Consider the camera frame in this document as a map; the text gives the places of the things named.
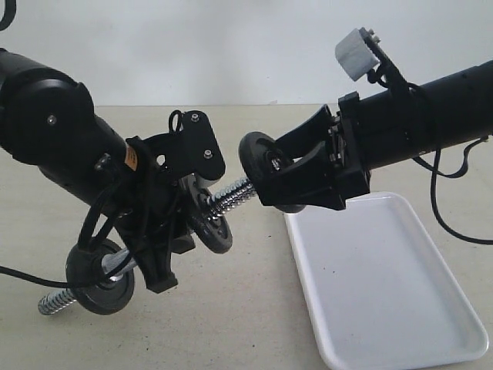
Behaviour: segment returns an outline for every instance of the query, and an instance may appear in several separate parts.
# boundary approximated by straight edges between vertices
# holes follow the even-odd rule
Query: white wall
[[[334,58],[373,28],[417,83],[493,58],[491,0],[18,0],[0,45],[84,82],[96,105],[325,103]]]

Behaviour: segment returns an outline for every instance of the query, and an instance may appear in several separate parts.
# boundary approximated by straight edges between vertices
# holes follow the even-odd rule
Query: orange label
[[[129,144],[126,145],[125,164],[132,170],[137,171],[137,153]]]

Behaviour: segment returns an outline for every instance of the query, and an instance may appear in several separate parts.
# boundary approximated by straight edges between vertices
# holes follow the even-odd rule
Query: white plastic tray
[[[487,351],[483,324],[403,197],[373,193],[286,220],[329,368],[426,368]]]

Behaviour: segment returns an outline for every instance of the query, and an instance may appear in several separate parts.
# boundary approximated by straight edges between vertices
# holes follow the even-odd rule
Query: threaded metal rod
[[[257,192],[248,178],[239,179],[207,199],[209,209],[206,212],[206,217],[213,220],[222,217],[226,212],[256,195]]]
[[[108,274],[114,270],[119,264],[121,264],[125,258],[129,255],[128,249],[122,249],[114,254],[107,254],[101,260],[101,268],[104,274]],[[132,258],[130,262],[115,276],[112,276],[109,280],[118,281],[123,275],[132,270],[137,263]],[[67,308],[72,303],[77,302],[71,289],[58,289],[48,293],[45,297],[41,298],[38,302],[38,311],[41,315],[49,316],[60,312]]]

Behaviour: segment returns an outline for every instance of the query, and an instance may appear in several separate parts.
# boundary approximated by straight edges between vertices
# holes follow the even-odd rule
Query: robotic arm
[[[367,76],[386,91],[346,95],[335,114],[322,106],[277,139],[248,133],[239,145],[246,178],[214,195],[207,188],[226,166],[204,112],[175,111],[167,132],[123,139],[95,114],[83,84],[2,49],[0,146],[90,208],[67,259],[67,283],[0,272],[63,288],[40,301],[44,315],[74,301],[110,315],[131,298],[135,266],[151,291],[177,285],[171,255],[192,250],[192,234],[227,252],[224,214],[255,194],[288,213],[306,205],[343,210],[347,199],[370,192],[372,169],[491,134],[493,62],[416,86],[378,42],[371,30],[355,29],[336,57],[353,80]],[[106,222],[94,235],[101,215]],[[126,248],[106,239],[112,228]]]

